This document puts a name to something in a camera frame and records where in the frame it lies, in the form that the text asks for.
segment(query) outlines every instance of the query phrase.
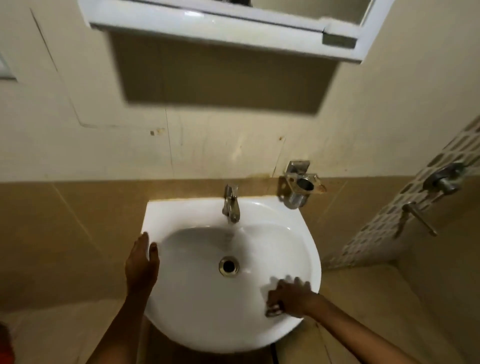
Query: tile floor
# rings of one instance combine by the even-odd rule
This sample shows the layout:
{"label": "tile floor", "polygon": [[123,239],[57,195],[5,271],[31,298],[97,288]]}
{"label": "tile floor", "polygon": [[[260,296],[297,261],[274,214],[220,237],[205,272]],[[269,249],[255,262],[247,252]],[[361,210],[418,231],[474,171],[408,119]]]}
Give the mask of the tile floor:
{"label": "tile floor", "polygon": [[[347,313],[424,364],[463,364],[417,296],[390,265],[324,272],[322,293]],[[12,334],[16,364],[84,364],[121,306],[102,300],[42,310],[0,312]],[[172,343],[153,327],[142,362],[272,364],[270,348],[242,355],[200,354]],[[358,364],[328,332],[304,320],[276,343],[280,364]]]}

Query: white plastic cabinet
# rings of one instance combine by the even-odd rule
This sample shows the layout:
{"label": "white plastic cabinet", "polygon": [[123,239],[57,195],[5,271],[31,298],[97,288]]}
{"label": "white plastic cabinet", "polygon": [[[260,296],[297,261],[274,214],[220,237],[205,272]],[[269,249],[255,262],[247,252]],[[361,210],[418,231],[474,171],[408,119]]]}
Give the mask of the white plastic cabinet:
{"label": "white plastic cabinet", "polygon": [[[92,27],[147,31],[358,62],[365,59],[394,2],[250,0],[253,6],[243,6],[227,1],[232,0],[78,0],[78,3],[85,21]],[[359,20],[352,20],[351,16],[346,17],[348,20],[315,17],[315,6],[322,7],[322,1],[349,14],[358,15],[360,11]],[[328,11],[328,6],[323,8],[327,9],[326,15],[338,13]]]}

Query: faucet spout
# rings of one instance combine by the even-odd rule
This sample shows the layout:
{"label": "faucet spout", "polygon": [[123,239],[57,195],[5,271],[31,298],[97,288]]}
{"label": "faucet spout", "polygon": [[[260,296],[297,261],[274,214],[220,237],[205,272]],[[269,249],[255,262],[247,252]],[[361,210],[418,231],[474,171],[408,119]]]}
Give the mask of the faucet spout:
{"label": "faucet spout", "polygon": [[222,213],[228,218],[229,222],[234,224],[240,221],[240,207],[237,194],[238,186],[226,185],[225,204]]}

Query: sink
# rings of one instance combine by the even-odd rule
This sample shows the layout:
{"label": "sink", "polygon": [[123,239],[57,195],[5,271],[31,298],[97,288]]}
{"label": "sink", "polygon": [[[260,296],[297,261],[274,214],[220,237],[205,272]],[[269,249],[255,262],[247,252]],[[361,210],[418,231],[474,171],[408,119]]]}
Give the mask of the sink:
{"label": "sink", "polygon": [[222,215],[221,198],[147,204],[142,231],[158,243],[160,268],[145,315],[194,350],[232,353],[269,345],[301,319],[265,317],[268,291],[294,277],[320,288],[320,259],[300,212],[275,196],[238,202],[237,224]]}

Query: ceramic wash basin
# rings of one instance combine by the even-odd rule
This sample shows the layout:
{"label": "ceramic wash basin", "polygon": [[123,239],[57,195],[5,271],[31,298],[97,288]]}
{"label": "ceramic wash basin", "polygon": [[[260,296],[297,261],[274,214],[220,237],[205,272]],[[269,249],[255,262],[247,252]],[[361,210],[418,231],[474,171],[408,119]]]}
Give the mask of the ceramic wash basin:
{"label": "ceramic wash basin", "polygon": [[158,243],[160,268],[145,315],[194,350],[269,345],[301,321],[265,317],[276,282],[300,277],[320,288],[320,259],[300,212],[274,196],[238,202],[237,224],[222,215],[221,198],[153,201],[146,208],[142,231]]}

